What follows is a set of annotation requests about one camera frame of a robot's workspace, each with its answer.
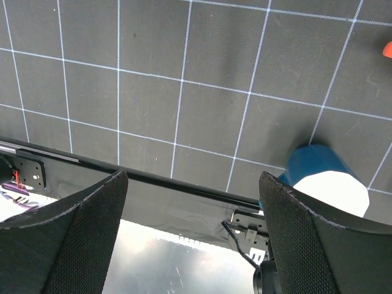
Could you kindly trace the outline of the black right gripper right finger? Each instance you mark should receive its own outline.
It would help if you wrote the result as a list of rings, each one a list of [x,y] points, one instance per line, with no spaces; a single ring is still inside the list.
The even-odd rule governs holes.
[[[391,293],[391,226],[316,200],[264,171],[259,179],[283,293]]]

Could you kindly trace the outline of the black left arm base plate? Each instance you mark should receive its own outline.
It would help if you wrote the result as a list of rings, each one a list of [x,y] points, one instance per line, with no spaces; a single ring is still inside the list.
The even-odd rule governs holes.
[[[37,155],[18,150],[13,163],[18,170],[20,181],[25,186],[39,191],[46,188],[44,164]]]

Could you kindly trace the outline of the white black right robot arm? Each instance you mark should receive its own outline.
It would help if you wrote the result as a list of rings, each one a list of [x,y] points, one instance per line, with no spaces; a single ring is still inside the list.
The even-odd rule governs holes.
[[[1,222],[2,293],[101,293],[128,188],[124,170]],[[343,212],[263,172],[269,259],[256,293],[390,293],[391,226]]]

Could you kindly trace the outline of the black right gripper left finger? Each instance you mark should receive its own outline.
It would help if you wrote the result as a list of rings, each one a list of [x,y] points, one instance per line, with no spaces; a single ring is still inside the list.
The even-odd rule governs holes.
[[[1,293],[102,293],[126,201],[124,170],[1,222]]]

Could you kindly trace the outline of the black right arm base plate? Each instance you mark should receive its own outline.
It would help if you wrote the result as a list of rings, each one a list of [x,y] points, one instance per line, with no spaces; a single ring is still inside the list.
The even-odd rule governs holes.
[[[255,269],[272,258],[268,227],[263,211],[250,213],[237,209],[230,221],[221,222],[237,252]]]

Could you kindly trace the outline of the orange mug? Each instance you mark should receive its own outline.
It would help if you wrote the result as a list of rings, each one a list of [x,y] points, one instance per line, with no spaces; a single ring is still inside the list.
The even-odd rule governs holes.
[[[385,45],[382,54],[384,55],[384,57],[392,58],[392,42],[388,42]]]

